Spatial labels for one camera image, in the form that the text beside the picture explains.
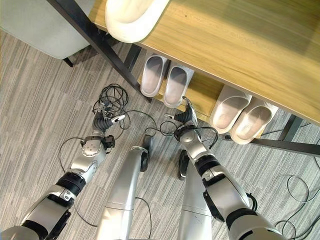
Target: robotic arm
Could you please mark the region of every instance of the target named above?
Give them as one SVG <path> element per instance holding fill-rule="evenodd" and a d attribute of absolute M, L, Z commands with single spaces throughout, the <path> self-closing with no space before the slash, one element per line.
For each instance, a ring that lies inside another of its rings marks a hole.
<path fill-rule="evenodd" d="M 81 143 L 81 154 L 73 161 L 71 168 L 32 205 L 20 225 L 1 233 L 2 239 L 57 239 L 67 224 L 71 215 L 69 209 L 77 196 L 93 179 L 99 165 L 105 160 L 108 149 L 115 146 L 114 137 L 105 137 L 105 131 L 124 118 L 124 115 L 120 115 L 109 119 L 100 109 L 92 123 L 92 135 Z"/>
<path fill-rule="evenodd" d="M 174 137 L 182 143 L 205 187 L 203 197 L 212 216 L 226 223 L 230 240 L 285 240 L 259 213 L 249 208 L 243 188 L 201 142 L 197 118 L 191 102 L 184 97 L 185 112 L 171 119 L 182 122 Z"/>

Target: white cushion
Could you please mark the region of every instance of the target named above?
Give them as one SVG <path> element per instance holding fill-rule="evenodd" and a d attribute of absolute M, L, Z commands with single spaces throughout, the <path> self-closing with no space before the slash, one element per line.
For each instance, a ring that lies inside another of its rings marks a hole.
<path fill-rule="evenodd" d="M 94 0 L 77 0 L 89 14 Z M 1 0 L 0 27 L 21 41 L 57 59 L 89 43 L 46 0 Z"/>

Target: white slipper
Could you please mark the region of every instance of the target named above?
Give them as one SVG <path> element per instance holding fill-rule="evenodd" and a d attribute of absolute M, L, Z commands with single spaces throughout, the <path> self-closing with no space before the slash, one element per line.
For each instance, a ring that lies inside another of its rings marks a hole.
<path fill-rule="evenodd" d="M 154 97 L 159 92 L 169 60 L 163 56 L 152 53 L 147 55 L 141 81 L 141 93 L 146 97 Z"/>
<path fill-rule="evenodd" d="M 106 28 L 121 42 L 139 42 L 154 28 L 168 2 L 169 0 L 107 0 Z"/>
<path fill-rule="evenodd" d="M 238 144 L 250 143 L 271 121 L 277 110 L 277 106 L 252 97 L 231 129 L 232 140 Z"/>
<path fill-rule="evenodd" d="M 164 105 L 176 108 L 181 104 L 194 72 L 186 66 L 171 62 L 163 96 Z"/>
<path fill-rule="evenodd" d="M 228 132 L 242 110 L 248 106 L 252 96 L 224 85 L 210 115 L 209 123 L 219 134 Z"/>

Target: striped carpet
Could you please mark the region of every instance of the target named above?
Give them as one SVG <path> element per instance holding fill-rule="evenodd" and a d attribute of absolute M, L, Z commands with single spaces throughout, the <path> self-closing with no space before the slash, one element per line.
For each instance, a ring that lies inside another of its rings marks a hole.
<path fill-rule="evenodd" d="M 130 45 L 117 43 L 113 48 L 124 59 Z M 145 51 L 142 51 L 133 69 L 136 77 L 142 70 L 144 54 Z M 31 204 L 62 176 L 59 146 L 69 137 L 90 135 L 93 119 L 91 109 L 103 87 L 111 83 L 123 86 L 129 94 L 127 110 L 144 111 L 152 115 L 157 124 L 165 120 L 165 113 L 176 112 L 157 100 L 147 103 L 91 47 L 72 56 L 72 60 L 76 65 L 70 68 L 63 61 L 1 32 L 2 230 L 19 224 Z M 289 116 L 287 112 L 279 110 L 265 131 L 282 129 Z M 75 202 L 90 223 L 98 223 L 101 206 L 126 152 L 132 145 L 140 143 L 146 126 L 152 126 L 148 117 L 140 113 L 132 113 L 131 119 L 130 129 L 116 141 L 116 147 Z M 120 132 L 119 126 L 114 126 L 108 133 L 118 136 Z M 210 138 L 210 132 L 202 132 L 203 139 Z M 272 133 L 265 137 L 276 139 L 279 134 Z M 315 144 L 319 138 L 319 127 L 310 124 L 299 129 L 294 141 Z M 182 147 L 173 137 L 164 137 L 160 133 L 155 136 L 154 147 L 148 170 L 139 175 L 137 196 L 150 204 L 151 238 L 173 240 L 177 238 L 184 195 L 184 182 L 177 179 L 177 161 Z M 80 149 L 78 140 L 72 140 L 64 146 L 62 162 L 65 167 L 70 166 Z M 243 188 L 256 197 L 258 212 L 272 224 L 288 217 L 301 206 L 287 191 L 286 181 L 290 175 L 303 178 L 311 196 L 320 187 L 320 170 L 309 156 L 222 140 L 213 147 L 212 152 Z M 305 198 L 306 188 L 301 182 L 293 181 L 292 189 L 297 198 Z M 293 218 L 297 233 L 301 233 L 319 214 L 319 202 L 320 196 L 317 196 Z M 59 239 L 93 240 L 96 229 L 83 222 L 74 208 L 71 212 Z M 146 239 L 149 230 L 148 209 L 137 200 L 130 237 Z M 215 220 L 212 220 L 212 233 L 213 239 L 228 239 L 226 225 Z M 292 229 L 288 227 L 285 233 L 290 237 Z M 319 223 L 307 239 L 320 239 Z"/>

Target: metal bar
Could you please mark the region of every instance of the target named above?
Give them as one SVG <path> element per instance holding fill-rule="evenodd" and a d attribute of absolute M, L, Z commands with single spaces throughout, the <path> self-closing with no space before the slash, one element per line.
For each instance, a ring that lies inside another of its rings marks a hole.
<path fill-rule="evenodd" d="M 224 140 L 232 141 L 230 135 L 226 135 L 224 137 Z M 317 158 L 320 157 L 320 145 L 317 145 L 317 144 L 270 140 L 270 139 L 261 139 L 261 138 L 254 138 L 250 142 L 250 144 L 267 147 L 271 149 L 283 150 L 283 151 L 297 153 L 297 154 L 313 156 Z"/>
<path fill-rule="evenodd" d="M 114 69 L 140 94 L 140 84 L 131 72 L 126 68 L 115 51 L 104 41 L 104 37 L 99 34 L 99 29 L 90 21 L 74 0 L 47 0 L 63 18 L 65 18 L 79 34 L 101 54 Z"/>
<path fill-rule="evenodd" d="M 73 68 L 74 64 L 72 63 L 72 61 L 70 61 L 70 59 L 68 57 L 64 58 L 63 61 L 68 64 L 69 67 Z"/>
<path fill-rule="evenodd" d="M 130 72 L 134 68 L 140 52 L 141 52 L 140 46 L 135 44 L 131 45 L 130 50 L 124 60 L 124 65 L 129 69 Z"/>
<path fill-rule="evenodd" d="M 292 139 L 294 139 L 301 123 L 302 118 L 291 114 L 278 140 L 291 142 Z"/>

